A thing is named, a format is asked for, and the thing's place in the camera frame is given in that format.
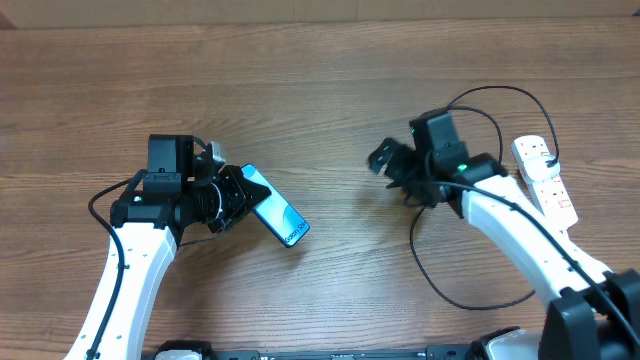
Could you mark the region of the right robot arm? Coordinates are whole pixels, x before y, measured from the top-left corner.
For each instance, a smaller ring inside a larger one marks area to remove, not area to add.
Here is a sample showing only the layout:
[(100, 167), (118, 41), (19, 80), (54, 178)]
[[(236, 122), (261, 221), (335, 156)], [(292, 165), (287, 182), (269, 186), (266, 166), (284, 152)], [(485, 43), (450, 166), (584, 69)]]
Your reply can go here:
[(368, 157), (420, 208), (448, 204), (510, 258), (543, 303), (541, 333), (518, 327), (473, 341), (470, 359), (636, 359), (639, 275), (615, 273), (573, 244), (488, 153), (471, 156), (451, 114), (410, 123), (415, 145), (386, 138)]

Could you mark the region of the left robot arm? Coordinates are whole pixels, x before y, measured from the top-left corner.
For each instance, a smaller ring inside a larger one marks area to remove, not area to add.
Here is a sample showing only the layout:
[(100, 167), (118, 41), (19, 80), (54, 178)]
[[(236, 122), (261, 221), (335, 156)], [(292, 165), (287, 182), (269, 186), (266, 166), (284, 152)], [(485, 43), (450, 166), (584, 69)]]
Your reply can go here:
[(98, 220), (110, 235), (108, 257), (70, 359), (140, 358), (185, 229), (223, 233), (271, 194), (193, 135), (150, 136), (146, 168), (117, 186), (110, 217)]

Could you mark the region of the blue Samsung Galaxy smartphone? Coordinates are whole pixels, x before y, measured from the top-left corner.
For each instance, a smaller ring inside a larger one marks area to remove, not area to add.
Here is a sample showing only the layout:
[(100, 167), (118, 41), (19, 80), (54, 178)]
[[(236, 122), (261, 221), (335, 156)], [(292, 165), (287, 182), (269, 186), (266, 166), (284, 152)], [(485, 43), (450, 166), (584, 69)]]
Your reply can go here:
[(271, 194), (254, 208), (254, 214), (285, 247), (295, 246), (310, 230), (309, 223), (253, 164), (244, 165), (242, 172), (247, 180), (266, 186), (271, 191)]

